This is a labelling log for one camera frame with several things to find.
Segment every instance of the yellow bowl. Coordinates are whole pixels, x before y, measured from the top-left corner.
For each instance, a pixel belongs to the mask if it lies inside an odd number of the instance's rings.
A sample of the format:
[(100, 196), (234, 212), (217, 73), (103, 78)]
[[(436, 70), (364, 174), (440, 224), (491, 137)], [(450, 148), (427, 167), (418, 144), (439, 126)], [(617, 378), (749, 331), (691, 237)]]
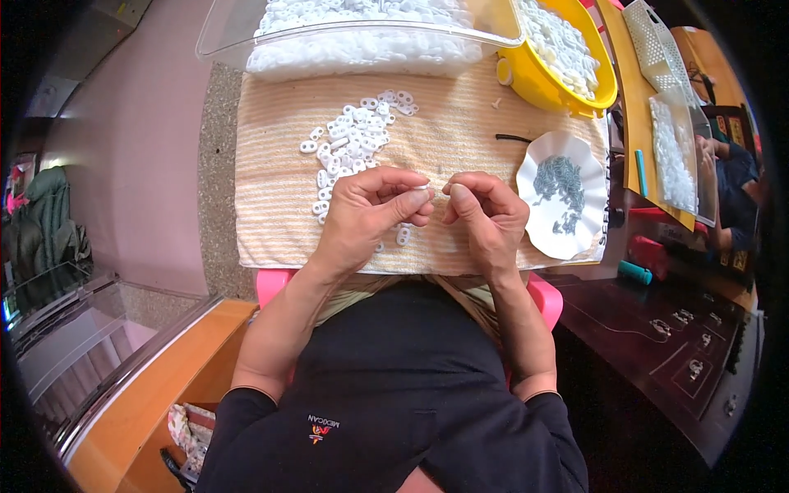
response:
[(582, 98), (562, 84), (528, 42), (518, 48), (499, 50), (501, 60), (496, 66), (499, 80), (511, 80), (510, 85), (519, 96), (544, 110), (560, 113), (569, 111), (570, 116), (574, 117), (603, 116), (603, 110), (616, 100), (617, 86), (614, 67), (594, 21), (578, 0), (543, 0), (543, 3), (581, 31), (591, 56), (600, 61), (600, 68), (595, 71), (599, 84), (595, 91), (595, 100)]

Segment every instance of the fingernail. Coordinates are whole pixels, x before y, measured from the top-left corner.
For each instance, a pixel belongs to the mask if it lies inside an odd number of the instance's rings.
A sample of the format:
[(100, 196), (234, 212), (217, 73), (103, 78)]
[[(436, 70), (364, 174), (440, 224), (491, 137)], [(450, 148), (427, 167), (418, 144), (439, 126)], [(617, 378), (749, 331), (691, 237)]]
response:
[(408, 192), (408, 201), (414, 207), (422, 207), (430, 200), (429, 190), (411, 190)]
[(471, 190), (459, 183), (453, 183), (452, 188), (449, 189), (449, 195), (455, 199), (463, 200), (467, 196), (471, 195)]

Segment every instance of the hand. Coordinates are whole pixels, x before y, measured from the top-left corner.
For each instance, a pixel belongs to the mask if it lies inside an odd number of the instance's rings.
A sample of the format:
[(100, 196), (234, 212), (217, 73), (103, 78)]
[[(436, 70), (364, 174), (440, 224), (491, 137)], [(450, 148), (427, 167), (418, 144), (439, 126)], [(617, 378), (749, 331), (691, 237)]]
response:
[(714, 185), (714, 189), (718, 189), (718, 174), (715, 168), (715, 155), (712, 139), (705, 139), (702, 136), (696, 136), (696, 149), (697, 158), (701, 157), (698, 163), (698, 172), (709, 181), (710, 185)]
[(369, 262), (381, 237), (399, 222), (426, 226), (433, 212), (426, 177), (379, 166), (337, 180), (318, 248), (310, 262), (332, 276), (352, 274)]
[(515, 254), (529, 221), (529, 205), (506, 183), (491, 174), (456, 173), (444, 185), (450, 196), (443, 223), (462, 219), (469, 228), (469, 250), (490, 282), (517, 272)]

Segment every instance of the teal marker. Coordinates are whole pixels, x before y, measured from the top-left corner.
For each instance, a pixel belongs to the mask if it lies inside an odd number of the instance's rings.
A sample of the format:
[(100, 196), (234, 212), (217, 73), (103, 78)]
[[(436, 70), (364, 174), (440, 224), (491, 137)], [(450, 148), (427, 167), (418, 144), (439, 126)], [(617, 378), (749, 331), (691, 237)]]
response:
[(648, 285), (652, 282), (652, 272), (649, 269), (639, 267), (638, 265), (624, 260), (619, 261), (619, 273), (629, 278), (639, 281), (641, 284)]
[(644, 171), (644, 153), (641, 149), (636, 149), (636, 166), (638, 166), (638, 184), (641, 186), (641, 196), (646, 198), (646, 172)]

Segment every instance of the khaki shorts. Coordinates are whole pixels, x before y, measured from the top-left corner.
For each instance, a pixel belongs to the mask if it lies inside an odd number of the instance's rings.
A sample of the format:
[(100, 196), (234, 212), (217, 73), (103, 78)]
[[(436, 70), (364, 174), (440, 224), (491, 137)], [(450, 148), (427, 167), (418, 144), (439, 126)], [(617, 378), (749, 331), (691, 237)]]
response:
[[(495, 316), (493, 296), (488, 284), (480, 275), (449, 277), (442, 275), (374, 275), (354, 274), (345, 281), (335, 294), (321, 308), (316, 325), (328, 320), (333, 315), (340, 313), (350, 305), (362, 301), (378, 293), (382, 289), (393, 286), (400, 281), (421, 280), (432, 282), (444, 288), (466, 311), (482, 329), (501, 346), (499, 335), (499, 322)], [(529, 281), (529, 272), (521, 272), (524, 286)]]

